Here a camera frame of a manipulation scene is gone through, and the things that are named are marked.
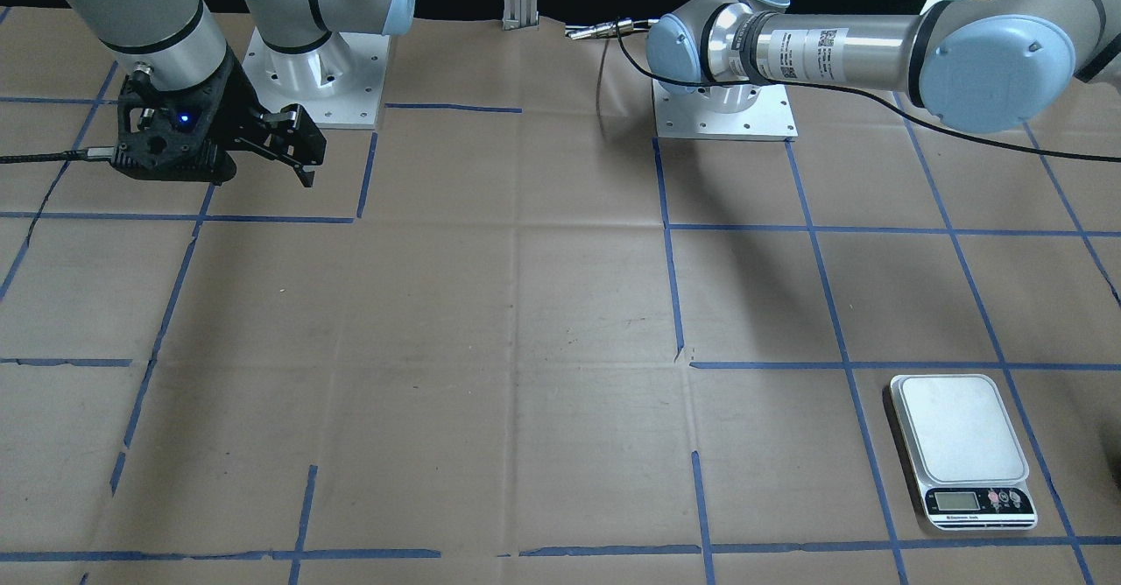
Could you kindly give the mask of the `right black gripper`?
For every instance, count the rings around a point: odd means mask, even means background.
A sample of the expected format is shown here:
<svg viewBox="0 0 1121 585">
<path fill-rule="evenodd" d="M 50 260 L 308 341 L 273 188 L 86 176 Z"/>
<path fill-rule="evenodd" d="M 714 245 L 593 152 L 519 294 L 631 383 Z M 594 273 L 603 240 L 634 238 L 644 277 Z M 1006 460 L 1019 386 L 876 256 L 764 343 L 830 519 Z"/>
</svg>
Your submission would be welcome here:
<svg viewBox="0 0 1121 585">
<path fill-rule="evenodd" d="M 299 103 L 269 111 L 241 63 L 226 52 L 219 75 L 222 95 L 209 137 L 226 151 L 248 151 L 290 166 L 303 187 L 313 187 L 316 167 L 324 165 L 326 138 Z"/>
</svg>

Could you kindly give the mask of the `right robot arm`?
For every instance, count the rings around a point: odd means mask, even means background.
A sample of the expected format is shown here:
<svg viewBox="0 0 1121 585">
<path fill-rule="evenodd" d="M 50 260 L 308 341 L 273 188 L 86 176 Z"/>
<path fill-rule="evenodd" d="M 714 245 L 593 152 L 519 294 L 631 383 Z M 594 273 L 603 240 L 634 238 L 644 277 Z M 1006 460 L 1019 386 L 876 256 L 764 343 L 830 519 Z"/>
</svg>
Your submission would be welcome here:
<svg viewBox="0 0 1121 585">
<path fill-rule="evenodd" d="M 72 151 L 133 180 L 235 178 L 232 154 L 291 167 L 311 187 L 326 138 L 311 110 L 343 122 L 376 59 L 356 37 L 400 37 L 416 0 L 244 0 L 265 50 L 248 69 L 204 0 L 67 0 L 124 69 L 115 145 Z"/>
</svg>

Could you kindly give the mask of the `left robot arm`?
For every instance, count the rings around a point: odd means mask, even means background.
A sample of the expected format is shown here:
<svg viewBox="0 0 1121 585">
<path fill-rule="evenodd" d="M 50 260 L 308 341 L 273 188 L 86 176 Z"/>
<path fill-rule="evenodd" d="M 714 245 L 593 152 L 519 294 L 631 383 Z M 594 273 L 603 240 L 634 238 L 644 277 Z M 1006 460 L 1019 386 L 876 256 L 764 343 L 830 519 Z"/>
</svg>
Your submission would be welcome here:
<svg viewBox="0 0 1121 585">
<path fill-rule="evenodd" d="M 790 0 L 692 0 L 648 32 L 676 93 L 802 83 L 895 91 L 942 126 L 994 133 L 1073 80 L 1117 78 L 1118 0 L 941 1 L 925 13 L 785 13 Z"/>
</svg>

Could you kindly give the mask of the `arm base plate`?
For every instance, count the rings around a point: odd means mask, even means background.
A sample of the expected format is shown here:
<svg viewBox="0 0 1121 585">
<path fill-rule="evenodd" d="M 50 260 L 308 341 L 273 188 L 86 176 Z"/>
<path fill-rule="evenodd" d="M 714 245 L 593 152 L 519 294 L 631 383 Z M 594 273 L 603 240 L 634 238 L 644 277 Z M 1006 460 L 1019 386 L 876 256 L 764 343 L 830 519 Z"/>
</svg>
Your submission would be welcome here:
<svg viewBox="0 0 1121 585">
<path fill-rule="evenodd" d="M 787 90 L 780 85 L 696 90 L 680 93 L 652 83 L 657 134 L 676 139 L 793 141 L 800 131 Z"/>
<path fill-rule="evenodd" d="M 254 30 L 242 67 L 261 105 L 299 103 L 321 129 L 376 130 L 393 37 L 333 34 L 319 49 L 284 54 Z"/>
</svg>

